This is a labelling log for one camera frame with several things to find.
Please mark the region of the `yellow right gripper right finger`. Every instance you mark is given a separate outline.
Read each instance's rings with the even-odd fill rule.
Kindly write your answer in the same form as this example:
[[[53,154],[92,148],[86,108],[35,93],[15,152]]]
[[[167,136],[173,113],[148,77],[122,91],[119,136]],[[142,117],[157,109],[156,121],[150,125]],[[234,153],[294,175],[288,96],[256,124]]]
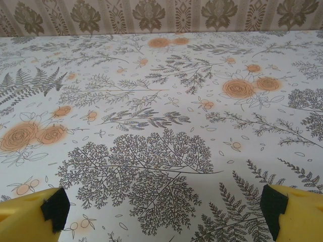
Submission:
[[[265,185],[261,211],[273,241],[322,242],[322,195]]]

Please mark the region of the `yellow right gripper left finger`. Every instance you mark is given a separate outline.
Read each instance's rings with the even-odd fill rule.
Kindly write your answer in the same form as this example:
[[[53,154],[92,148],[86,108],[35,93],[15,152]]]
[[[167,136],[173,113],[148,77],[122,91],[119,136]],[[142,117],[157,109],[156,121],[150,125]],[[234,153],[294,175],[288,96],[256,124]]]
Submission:
[[[1,202],[1,241],[57,242],[70,202],[63,188],[51,188]]]

